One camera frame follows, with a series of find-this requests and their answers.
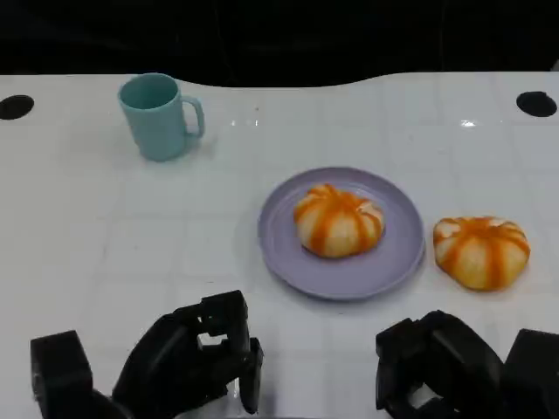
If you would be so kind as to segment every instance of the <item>light blue mug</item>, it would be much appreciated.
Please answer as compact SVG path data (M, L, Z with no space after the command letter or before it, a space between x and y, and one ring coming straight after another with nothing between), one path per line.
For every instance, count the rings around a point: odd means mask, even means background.
M134 141L148 160L173 159L184 153L190 142L204 135L200 101L181 95L178 84L170 76L156 72L141 74L125 83L118 96ZM186 129L183 102L190 103L196 111L196 134Z

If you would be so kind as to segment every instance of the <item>orange-striped bun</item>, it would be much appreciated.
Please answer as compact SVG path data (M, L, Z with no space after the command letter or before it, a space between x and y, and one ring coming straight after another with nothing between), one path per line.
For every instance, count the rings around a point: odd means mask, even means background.
M384 216L370 200L332 185L315 186L293 213L303 246L323 258L342 258L376 246Z
M506 288L526 266L530 246L515 223L495 218L443 218L433 231L438 266L467 288Z

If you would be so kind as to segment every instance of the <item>white table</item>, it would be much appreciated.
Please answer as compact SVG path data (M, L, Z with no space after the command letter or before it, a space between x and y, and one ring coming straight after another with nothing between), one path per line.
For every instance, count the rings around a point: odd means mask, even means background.
M38 419L29 340L77 329L109 393L128 351L162 314L243 291L266 351L263 416L384 418L375 335L433 309L460 316L505 357L521 327L559 333L559 113L536 119L519 93L559 100L558 73L401 74L316 89L182 83L206 112L206 145L145 162L115 98L129 76L2 76L29 94L0 121L0 416ZM430 240L442 216L495 214L532 256L510 290L467 292L433 262L360 304L309 299L274 280L256 239L274 185L307 168L385 175L414 200ZM188 416L245 415L235 392Z

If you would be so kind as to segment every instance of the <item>purple plate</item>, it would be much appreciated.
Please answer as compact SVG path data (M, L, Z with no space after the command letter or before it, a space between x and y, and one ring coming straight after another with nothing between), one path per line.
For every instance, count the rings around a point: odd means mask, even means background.
M381 206L385 228L376 248L336 260L303 248L293 208L325 182ZM260 214L259 241L270 271L302 292L336 300L365 299L401 283L417 269L425 248L423 223L411 199L382 177L355 168L317 168L279 185Z

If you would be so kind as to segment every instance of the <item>mug handle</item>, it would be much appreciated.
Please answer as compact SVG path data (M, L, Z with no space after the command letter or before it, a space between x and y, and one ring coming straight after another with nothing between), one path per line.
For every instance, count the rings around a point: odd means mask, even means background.
M186 95L183 95L181 97L181 100L183 101L183 103L190 103L194 107L194 110L196 111L196 117L198 119L198 132L197 134L192 135L194 135L196 138L202 137L202 135L204 135L206 131L206 123L204 118L204 110L202 109L200 100Z

